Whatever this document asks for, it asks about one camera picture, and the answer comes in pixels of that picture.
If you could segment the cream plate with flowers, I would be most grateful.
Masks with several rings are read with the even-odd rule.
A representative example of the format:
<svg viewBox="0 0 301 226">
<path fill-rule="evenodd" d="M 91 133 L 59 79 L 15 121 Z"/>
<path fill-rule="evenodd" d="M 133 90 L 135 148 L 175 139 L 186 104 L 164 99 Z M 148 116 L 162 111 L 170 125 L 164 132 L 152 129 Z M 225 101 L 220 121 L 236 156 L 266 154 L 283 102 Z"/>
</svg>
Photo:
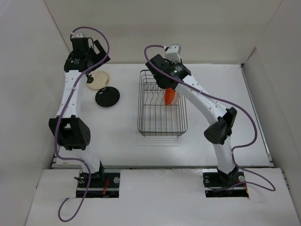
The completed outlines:
<svg viewBox="0 0 301 226">
<path fill-rule="evenodd" d="M 96 71 L 88 76 L 87 86 L 90 89 L 102 89 L 110 82 L 110 76 L 107 72 Z"/>
</svg>

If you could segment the orange plate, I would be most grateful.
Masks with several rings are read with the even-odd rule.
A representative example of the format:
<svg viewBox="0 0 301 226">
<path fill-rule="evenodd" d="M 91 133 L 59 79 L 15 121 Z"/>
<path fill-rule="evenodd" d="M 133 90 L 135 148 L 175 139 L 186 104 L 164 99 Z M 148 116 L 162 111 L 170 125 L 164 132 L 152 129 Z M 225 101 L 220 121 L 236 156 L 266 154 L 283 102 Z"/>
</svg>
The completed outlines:
<svg viewBox="0 0 301 226">
<path fill-rule="evenodd" d="M 173 105 L 176 100 L 176 91 L 172 88 L 167 88 L 165 90 L 165 104 L 166 105 Z"/>
</svg>

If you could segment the clear glass plate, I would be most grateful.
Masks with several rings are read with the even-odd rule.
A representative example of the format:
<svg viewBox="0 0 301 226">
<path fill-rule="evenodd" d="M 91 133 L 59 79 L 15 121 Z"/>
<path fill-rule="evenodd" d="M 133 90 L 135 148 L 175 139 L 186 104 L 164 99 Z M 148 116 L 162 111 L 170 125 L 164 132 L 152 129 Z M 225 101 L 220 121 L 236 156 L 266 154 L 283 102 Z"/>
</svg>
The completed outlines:
<svg viewBox="0 0 301 226">
<path fill-rule="evenodd" d="M 179 94 L 177 91 L 175 91 L 175 95 L 174 95 L 174 99 L 173 99 L 174 105 L 176 105 L 178 103 L 180 96 L 181 96 L 181 94 Z"/>
</svg>

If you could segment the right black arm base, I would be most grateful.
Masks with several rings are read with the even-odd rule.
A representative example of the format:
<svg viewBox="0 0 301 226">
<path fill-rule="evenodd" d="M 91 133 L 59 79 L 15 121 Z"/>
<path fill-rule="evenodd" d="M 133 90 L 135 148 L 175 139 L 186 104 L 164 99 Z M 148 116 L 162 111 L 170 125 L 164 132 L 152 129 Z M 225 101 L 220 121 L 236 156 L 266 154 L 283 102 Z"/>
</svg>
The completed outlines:
<svg viewBox="0 0 301 226">
<path fill-rule="evenodd" d="M 244 181 L 244 173 L 241 171 L 238 171 L 229 182 L 222 182 L 218 172 L 204 172 L 203 184 L 205 187 L 205 196 L 206 198 L 248 198 L 248 189 L 245 184 L 230 188 L 230 186 Z"/>
</svg>

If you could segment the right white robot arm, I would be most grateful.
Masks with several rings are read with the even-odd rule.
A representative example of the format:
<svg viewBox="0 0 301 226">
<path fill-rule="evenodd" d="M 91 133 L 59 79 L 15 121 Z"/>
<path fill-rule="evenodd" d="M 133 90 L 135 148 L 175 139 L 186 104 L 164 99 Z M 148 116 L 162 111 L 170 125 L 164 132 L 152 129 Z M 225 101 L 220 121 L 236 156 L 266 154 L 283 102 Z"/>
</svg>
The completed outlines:
<svg viewBox="0 0 301 226">
<path fill-rule="evenodd" d="M 191 71 L 182 63 L 170 63 L 161 55 L 155 55 L 145 64 L 153 74 L 157 85 L 162 89 L 171 88 L 188 99 L 206 118 L 209 127 L 204 131 L 205 138 L 213 144 L 217 158 L 217 179 L 227 186 L 234 181 L 238 169 L 231 157 L 231 134 L 237 111 L 226 108 L 219 102 L 205 96 Z"/>
</svg>

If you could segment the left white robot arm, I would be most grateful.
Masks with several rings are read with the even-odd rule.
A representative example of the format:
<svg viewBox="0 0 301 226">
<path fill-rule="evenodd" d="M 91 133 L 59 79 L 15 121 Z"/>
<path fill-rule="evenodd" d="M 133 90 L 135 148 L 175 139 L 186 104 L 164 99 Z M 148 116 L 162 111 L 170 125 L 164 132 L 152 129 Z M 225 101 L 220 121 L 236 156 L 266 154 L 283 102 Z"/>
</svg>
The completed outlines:
<svg viewBox="0 0 301 226">
<path fill-rule="evenodd" d="M 79 159 L 83 169 L 79 181 L 89 179 L 93 186 L 105 182 L 103 165 L 92 153 L 88 145 L 91 141 L 89 127 L 80 118 L 81 101 L 84 88 L 91 79 L 90 71 L 108 62 L 110 58 L 98 40 L 78 34 L 71 38 L 72 51 L 64 64 L 64 89 L 60 108 L 48 125 L 56 137 L 56 144 L 62 149 L 60 159 L 71 161 Z"/>
</svg>

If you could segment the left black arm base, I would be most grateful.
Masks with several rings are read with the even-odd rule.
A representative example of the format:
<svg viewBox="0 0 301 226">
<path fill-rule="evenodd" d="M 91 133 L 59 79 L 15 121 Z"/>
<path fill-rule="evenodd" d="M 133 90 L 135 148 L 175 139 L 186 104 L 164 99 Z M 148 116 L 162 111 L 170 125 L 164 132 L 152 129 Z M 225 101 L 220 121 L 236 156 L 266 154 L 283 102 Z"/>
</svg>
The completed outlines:
<svg viewBox="0 0 301 226">
<path fill-rule="evenodd" d="M 78 177 L 75 177 L 78 181 L 76 197 L 82 198 L 85 194 L 88 174 L 80 173 Z M 86 198 L 119 198 L 119 185 L 120 185 L 120 173 L 119 172 L 106 172 L 104 177 L 97 178 L 91 177 L 90 185 L 86 194 Z"/>
</svg>

